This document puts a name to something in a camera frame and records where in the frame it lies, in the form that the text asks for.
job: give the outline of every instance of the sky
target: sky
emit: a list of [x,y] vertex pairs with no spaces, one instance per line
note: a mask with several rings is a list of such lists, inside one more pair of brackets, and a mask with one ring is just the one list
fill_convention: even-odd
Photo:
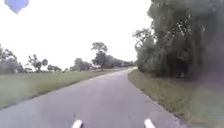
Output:
[[150,0],[30,0],[18,14],[0,3],[0,43],[22,64],[28,55],[68,68],[77,57],[91,61],[93,42],[108,54],[136,60],[132,34],[151,24]]

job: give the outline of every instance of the tree canopy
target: tree canopy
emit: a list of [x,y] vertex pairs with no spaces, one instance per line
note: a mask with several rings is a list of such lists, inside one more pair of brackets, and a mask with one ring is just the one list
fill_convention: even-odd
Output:
[[214,3],[152,0],[148,29],[137,30],[138,68],[156,76],[197,77],[216,30]]

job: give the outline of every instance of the grass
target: grass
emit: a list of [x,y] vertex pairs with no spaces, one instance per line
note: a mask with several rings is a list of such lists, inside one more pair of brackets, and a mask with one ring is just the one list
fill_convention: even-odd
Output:
[[109,72],[112,70],[0,75],[0,109]]
[[189,124],[206,128],[224,127],[223,85],[154,78],[138,70],[131,72],[128,77],[151,99]]

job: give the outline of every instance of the paved path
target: paved path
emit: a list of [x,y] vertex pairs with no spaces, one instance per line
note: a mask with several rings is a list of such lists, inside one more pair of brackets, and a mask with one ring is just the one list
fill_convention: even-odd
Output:
[[184,128],[173,115],[132,85],[120,71],[48,93],[0,111],[0,128]]

